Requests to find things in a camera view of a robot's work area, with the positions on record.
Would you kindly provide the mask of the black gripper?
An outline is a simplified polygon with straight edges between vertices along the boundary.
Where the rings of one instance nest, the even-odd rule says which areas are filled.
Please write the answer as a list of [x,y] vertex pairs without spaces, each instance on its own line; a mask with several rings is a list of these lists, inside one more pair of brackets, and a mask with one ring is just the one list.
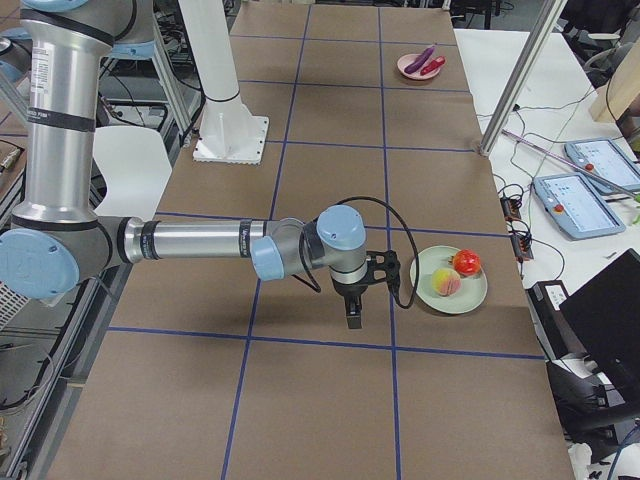
[[345,316],[349,329],[362,328],[360,295],[375,284],[385,283],[391,295],[398,300],[401,286],[401,263],[393,250],[366,252],[364,263],[348,273],[330,270],[334,289],[344,297]]

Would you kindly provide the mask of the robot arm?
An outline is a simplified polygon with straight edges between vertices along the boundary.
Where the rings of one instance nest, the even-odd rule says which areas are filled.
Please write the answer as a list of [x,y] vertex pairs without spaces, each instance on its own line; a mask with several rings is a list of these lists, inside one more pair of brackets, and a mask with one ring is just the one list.
[[327,268],[353,329],[370,285],[398,293],[396,254],[366,249],[362,217],[346,199],[308,223],[155,220],[171,173],[161,136],[96,124],[101,60],[154,49],[151,2],[25,1],[21,22],[33,42],[29,156],[24,199],[1,236],[3,322],[111,267],[168,258],[248,258],[264,281],[305,284]]

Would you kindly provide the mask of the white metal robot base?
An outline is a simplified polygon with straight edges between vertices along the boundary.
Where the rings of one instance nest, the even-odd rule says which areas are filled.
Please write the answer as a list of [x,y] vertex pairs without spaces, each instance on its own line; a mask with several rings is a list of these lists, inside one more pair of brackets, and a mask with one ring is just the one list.
[[183,0],[179,7],[205,96],[194,159],[259,164],[269,119],[242,100],[223,3]]

